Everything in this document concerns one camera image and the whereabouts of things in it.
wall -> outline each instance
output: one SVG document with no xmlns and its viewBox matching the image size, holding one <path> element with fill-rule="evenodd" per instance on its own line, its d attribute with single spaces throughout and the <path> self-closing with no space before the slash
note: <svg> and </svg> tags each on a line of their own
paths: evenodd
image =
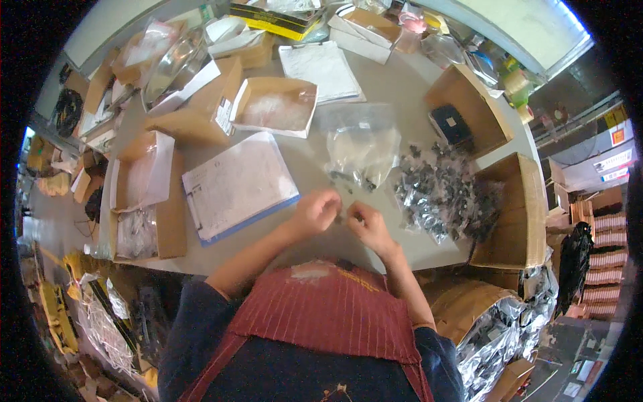
<svg viewBox="0 0 643 402">
<path fill-rule="evenodd" d="M 169 0 L 100 0 L 71 34 L 64 51 L 76 66 L 139 14 Z"/>
</svg>

bottle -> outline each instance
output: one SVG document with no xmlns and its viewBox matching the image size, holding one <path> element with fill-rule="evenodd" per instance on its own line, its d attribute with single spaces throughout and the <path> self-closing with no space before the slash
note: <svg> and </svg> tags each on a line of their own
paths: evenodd
<svg viewBox="0 0 643 402">
<path fill-rule="evenodd" d="M 111 259 L 111 253 L 108 244 L 85 244 L 85 246 L 83 247 L 83 252 L 86 255 L 94 257 L 98 260 Z"/>
</svg>

red striped apron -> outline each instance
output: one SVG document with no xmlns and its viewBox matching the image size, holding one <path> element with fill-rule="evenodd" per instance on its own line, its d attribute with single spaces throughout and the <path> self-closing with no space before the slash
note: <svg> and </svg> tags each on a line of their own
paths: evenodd
<svg viewBox="0 0 643 402">
<path fill-rule="evenodd" d="M 314 261 L 262 275 L 221 344 L 180 401 L 200 401 L 249 336 L 319 352 L 371 356 L 400 364 L 422 402 L 433 402 L 406 303 L 384 276 L 351 264 Z"/>
</svg>

warning sign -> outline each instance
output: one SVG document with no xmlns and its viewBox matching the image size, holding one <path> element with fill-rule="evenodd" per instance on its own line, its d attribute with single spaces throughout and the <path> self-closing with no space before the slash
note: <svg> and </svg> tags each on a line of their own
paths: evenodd
<svg viewBox="0 0 643 402">
<path fill-rule="evenodd" d="M 625 142 L 625 130 L 620 129 L 616 130 L 611 134 L 611 146 L 615 147 L 616 145 Z"/>
</svg>

plastic container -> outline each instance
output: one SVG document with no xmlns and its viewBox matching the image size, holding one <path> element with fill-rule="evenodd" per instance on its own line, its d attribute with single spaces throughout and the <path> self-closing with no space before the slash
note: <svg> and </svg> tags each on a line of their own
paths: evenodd
<svg viewBox="0 0 643 402">
<path fill-rule="evenodd" d="M 440 68 L 453 63 L 464 64 L 464 55 L 454 38 L 446 35 L 429 35 L 420 42 L 422 52 Z"/>
<path fill-rule="evenodd" d="M 399 21 L 402 24 L 402 31 L 395 45 L 395 50 L 402 53 L 415 53 L 420 49 L 420 40 L 427 24 L 423 19 L 409 12 L 400 13 Z"/>
</svg>

